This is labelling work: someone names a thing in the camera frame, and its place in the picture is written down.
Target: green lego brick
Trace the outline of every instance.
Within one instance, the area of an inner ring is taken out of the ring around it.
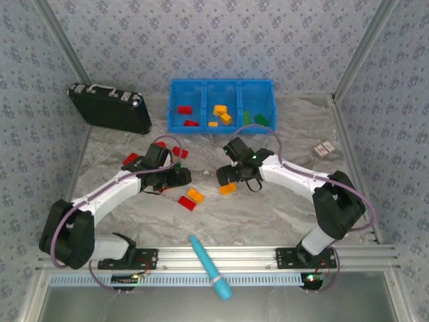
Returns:
[[[252,118],[250,117],[249,111],[244,111],[243,116],[244,116],[244,125],[252,124]]]
[[[260,124],[260,125],[263,125],[263,126],[269,125],[267,119],[264,116],[262,116],[261,114],[256,115],[255,122]]]

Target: red block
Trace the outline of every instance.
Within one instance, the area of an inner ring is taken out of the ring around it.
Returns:
[[[179,113],[179,114],[192,114],[192,106],[180,105],[177,107],[177,113]]]
[[[157,146],[161,146],[161,147],[163,147],[164,149],[165,149],[165,148],[167,148],[167,145],[166,145],[163,141],[156,142],[155,144],[156,144]]]
[[[180,148],[178,146],[175,146],[172,151],[173,151],[175,156],[179,156]],[[189,154],[188,150],[182,149],[182,159],[186,159],[188,154]]]
[[[128,156],[128,158],[126,158],[123,162],[122,162],[122,164],[124,165],[124,166],[126,166],[128,163],[132,163],[135,159],[137,159],[139,156],[138,156],[138,154],[135,154],[135,153],[131,153],[129,156]]]
[[[187,208],[189,211],[193,211],[196,203],[185,196],[181,196],[179,199],[179,204],[181,204],[183,207]]]
[[[187,119],[183,125],[184,126],[200,126],[199,122],[194,122],[194,121],[191,121],[190,119]]]

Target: patterned wallpaper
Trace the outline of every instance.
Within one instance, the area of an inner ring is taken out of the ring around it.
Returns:
[[[400,1],[341,102],[387,243],[429,321],[429,3]]]
[[[14,321],[86,124],[66,96],[76,77],[31,2],[2,0],[0,12],[0,321]]]
[[[90,78],[164,95],[171,78],[272,78],[331,93],[380,0],[49,0]]]

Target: gray table surface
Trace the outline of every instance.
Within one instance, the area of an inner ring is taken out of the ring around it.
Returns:
[[[148,99],[146,104],[153,123],[152,131],[146,136],[93,129],[74,197],[85,195],[108,181],[131,152],[145,154],[156,137],[167,133],[167,99]],[[347,172],[328,107],[292,98],[277,99],[277,106],[277,133],[286,160],[321,172]],[[196,234],[202,243],[212,246],[263,246],[297,244],[315,226],[312,203],[275,184],[264,182],[260,192],[252,193],[241,183],[236,193],[220,195],[216,169],[230,162],[222,149],[228,135],[177,137],[189,151],[182,166],[191,170],[192,183],[165,191],[161,196],[141,193],[128,199],[99,223],[98,232],[117,231],[140,246],[187,246],[190,234]],[[254,150],[264,147],[277,152],[278,149],[270,136],[247,136],[244,140]],[[320,160],[312,148],[324,140],[330,140],[338,150]],[[166,143],[169,148],[175,146],[174,142]],[[177,203],[190,187],[206,197],[193,212]],[[350,233],[341,243],[362,241],[365,242],[364,234]]]

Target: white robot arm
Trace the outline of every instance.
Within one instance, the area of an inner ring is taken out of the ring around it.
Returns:
[[[158,195],[164,189],[189,184],[192,179],[187,168],[142,174],[145,170],[164,168],[171,163],[171,151],[151,144],[145,156],[131,160],[111,180],[93,192],[71,202],[56,201],[50,209],[39,249],[50,254],[60,221],[67,212],[77,207],[66,225],[61,227],[55,243],[55,257],[73,269],[84,266],[89,260],[118,260],[123,261],[124,266],[131,263],[135,259],[135,242],[120,233],[96,234],[95,227],[107,213],[134,195],[141,192]]]
[[[331,179],[353,188],[348,176],[343,172],[336,171],[328,175],[285,160],[282,160],[282,165],[279,157],[272,151],[260,149],[254,152],[240,138],[231,140],[224,147],[224,151],[233,161],[233,165],[217,170],[221,186],[230,182],[247,183],[252,179],[257,180],[260,187],[261,181],[273,182],[314,203],[318,225],[296,247],[297,257],[303,264],[315,261],[336,239],[342,239],[365,212],[361,199],[345,189],[317,179]]]

